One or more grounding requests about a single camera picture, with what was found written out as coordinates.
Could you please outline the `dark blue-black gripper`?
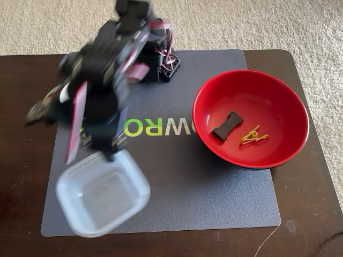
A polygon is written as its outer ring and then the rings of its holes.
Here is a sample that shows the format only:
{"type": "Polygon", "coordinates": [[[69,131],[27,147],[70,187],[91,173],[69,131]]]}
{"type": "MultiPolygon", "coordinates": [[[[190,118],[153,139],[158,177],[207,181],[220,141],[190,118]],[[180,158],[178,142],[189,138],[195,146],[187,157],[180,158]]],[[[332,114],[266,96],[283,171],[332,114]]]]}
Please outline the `dark blue-black gripper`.
{"type": "Polygon", "coordinates": [[[114,162],[115,154],[127,143],[124,123],[128,107],[117,112],[104,124],[91,124],[81,129],[80,144],[94,151],[100,151],[108,162],[114,162]]]}

